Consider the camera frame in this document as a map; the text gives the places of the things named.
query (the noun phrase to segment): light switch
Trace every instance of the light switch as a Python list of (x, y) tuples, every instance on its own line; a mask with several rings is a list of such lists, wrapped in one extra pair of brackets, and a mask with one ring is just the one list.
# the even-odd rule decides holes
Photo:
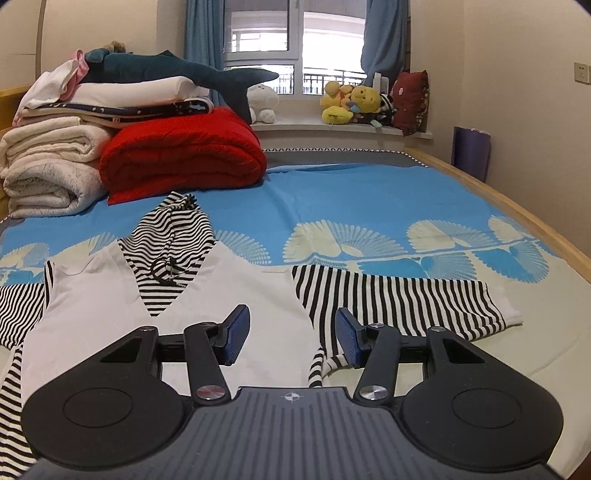
[(589, 66), (584, 63), (574, 64), (574, 81), (580, 83), (589, 83)]

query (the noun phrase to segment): folded red blanket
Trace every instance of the folded red blanket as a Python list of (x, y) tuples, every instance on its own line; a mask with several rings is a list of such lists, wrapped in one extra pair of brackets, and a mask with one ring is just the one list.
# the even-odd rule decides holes
[(266, 169), (258, 138), (228, 108), (126, 127), (99, 164), (110, 205), (172, 190), (245, 187)]

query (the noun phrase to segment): white teddy bear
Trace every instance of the white teddy bear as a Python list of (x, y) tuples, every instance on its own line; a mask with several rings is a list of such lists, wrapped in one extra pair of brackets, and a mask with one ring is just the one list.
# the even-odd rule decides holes
[(246, 97), (251, 108), (252, 123), (275, 123), (273, 109), (279, 105), (279, 95), (275, 90), (266, 85), (253, 85), (248, 89)]

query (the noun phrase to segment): silver bolt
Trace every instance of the silver bolt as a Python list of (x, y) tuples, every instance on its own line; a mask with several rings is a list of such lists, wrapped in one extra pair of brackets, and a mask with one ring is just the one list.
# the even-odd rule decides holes
[(202, 400), (218, 400), (226, 394), (226, 389), (219, 385), (204, 385), (197, 389), (197, 396)]
[(388, 389), (382, 385), (366, 385), (359, 390), (359, 395), (366, 400), (382, 400), (388, 396)]

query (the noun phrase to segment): red cushion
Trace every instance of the red cushion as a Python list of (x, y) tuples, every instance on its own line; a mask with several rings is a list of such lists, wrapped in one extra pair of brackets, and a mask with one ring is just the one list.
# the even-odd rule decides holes
[(172, 190), (245, 187), (266, 169), (250, 125), (227, 108), (126, 127), (99, 164), (110, 205)]
[(427, 112), (429, 99), (429, 77), (427, 71), (402, 72), (390, 93), (395, 113), (392, 126), (402, 130), (406, 137), (412, 135), (420, 127)]

